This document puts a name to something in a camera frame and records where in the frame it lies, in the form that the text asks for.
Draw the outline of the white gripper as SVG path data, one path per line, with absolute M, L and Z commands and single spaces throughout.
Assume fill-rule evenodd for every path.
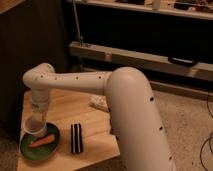
M 48 98 L 31 98 L 31 107 L 33 112 L 33 119 L 39 125 L 46 123 L 46 111 L 49 107 Z

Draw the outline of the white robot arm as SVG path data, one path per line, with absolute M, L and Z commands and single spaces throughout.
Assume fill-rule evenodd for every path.
M 53 88 L 105 96 L 126 171 L 176 171 L 152 88 L 141 71 L 56 73 L 42 63 L 25 72 L 23 82 L 39 112 L 48 108 Z

